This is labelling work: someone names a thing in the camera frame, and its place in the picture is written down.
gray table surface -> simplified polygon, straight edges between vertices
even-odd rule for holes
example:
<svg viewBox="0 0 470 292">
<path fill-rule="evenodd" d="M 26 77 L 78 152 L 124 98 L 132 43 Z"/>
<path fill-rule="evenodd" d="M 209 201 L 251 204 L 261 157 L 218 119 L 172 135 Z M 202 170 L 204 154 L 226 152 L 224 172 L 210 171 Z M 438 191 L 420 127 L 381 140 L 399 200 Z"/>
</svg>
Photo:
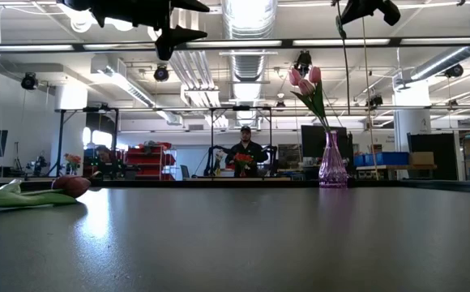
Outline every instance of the gray table surface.
<svg viewBox="0 0 470 292">
<path fill-rule="evenodd" d="M 470 291 L 470 194 L 102 189 L 0 210 L 0 291 Z"/>
</svg>

purple glass vase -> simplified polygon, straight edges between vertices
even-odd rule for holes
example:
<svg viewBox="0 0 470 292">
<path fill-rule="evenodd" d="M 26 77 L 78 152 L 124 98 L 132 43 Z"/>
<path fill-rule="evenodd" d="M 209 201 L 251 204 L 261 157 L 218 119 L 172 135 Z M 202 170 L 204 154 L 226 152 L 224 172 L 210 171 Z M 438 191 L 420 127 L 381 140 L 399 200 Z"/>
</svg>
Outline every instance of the purple glass vase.
<svg viewBox="0 0 470 292">
<path fill-rule="evenodd" d="M 322 164 L 319 167 L 319 187 L 323 188 L 345 188 L 347 187 L 347 170 L 341 159 L 337 143 L 336 131 L 326 132 L 325 151 L 323 152 Z"/>
</svg>

cap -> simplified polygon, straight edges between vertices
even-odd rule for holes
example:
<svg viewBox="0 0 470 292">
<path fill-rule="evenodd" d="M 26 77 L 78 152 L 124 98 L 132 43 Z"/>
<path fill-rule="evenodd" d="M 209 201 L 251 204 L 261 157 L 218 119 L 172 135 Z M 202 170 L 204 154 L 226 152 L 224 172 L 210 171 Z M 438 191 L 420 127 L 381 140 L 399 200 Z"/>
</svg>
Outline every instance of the cap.
<svg viewBox="0 0 470 292">
<path fill-rule="evenodd" d="M 241 132 L 243 132 L 243 131 L 248 131 L 249 133 L 251 133 L 251 128 L 249 126 L 243 126 L 241 128 Z"/>
</svg>

red shelf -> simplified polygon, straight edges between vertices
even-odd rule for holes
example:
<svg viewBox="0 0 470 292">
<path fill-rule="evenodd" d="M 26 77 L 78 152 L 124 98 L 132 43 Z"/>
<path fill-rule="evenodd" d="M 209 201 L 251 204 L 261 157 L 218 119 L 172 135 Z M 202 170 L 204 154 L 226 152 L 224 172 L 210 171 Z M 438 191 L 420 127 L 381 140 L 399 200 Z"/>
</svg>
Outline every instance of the red shelf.
<svg viewBox="0 0 470 292">
<path fill-rule="evenodd" d="M 170 147 L 171 144 L 151 146 L 149 153 L 145 153 L 144 148 L 129 148 L 126 153 L 126 164 L 139 168 L 136 179 L 174 180 L 171 174 L 163 173 L 166 166 L 176 163 L 173 155 L 165 153 L 165 149 Z"/>
</svg>

pink tulip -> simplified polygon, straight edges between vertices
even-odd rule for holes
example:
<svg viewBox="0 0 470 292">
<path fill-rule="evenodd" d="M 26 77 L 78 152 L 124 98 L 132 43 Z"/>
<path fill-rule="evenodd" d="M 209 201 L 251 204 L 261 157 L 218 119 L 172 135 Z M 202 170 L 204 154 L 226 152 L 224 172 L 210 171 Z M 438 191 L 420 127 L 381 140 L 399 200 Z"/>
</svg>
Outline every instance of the pink tulip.
<svg viewBox="0 0 470 292">
<path fill-rule="evenodd" d="M 300 82 L 300 80 L 301 80 L 300 72 L 298 72 L 298 70 L 296 69 L 292 69 L 289 72 L 289 82 L 291 82 L 291 85 L 298 86 L 298 83 Z"/>
<path fill-rule="evenodd" d="M 309 81 L 312 84 L 318 84 L 322 82 L 322 72 L 319 70 L 318 67 L 313 67 L 310 70 Z"/>
<path fill-rule="evenodd" d="M 314 86 L 309 81 L 302 79 L 298 83 L 301 94 L 308 96 L 314 93 Z"/>
</svg>

